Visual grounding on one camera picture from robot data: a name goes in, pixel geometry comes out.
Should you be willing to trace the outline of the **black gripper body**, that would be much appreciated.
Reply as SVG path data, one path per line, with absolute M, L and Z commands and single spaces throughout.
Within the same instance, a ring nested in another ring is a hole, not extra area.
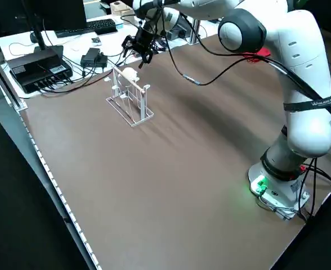
M 144 28 L 138 28 L 137 33 L 133 39 L 133 50 L 141 55 L 150 55 L 153 53 L 151 48 L 155 34 L 145 30 Z

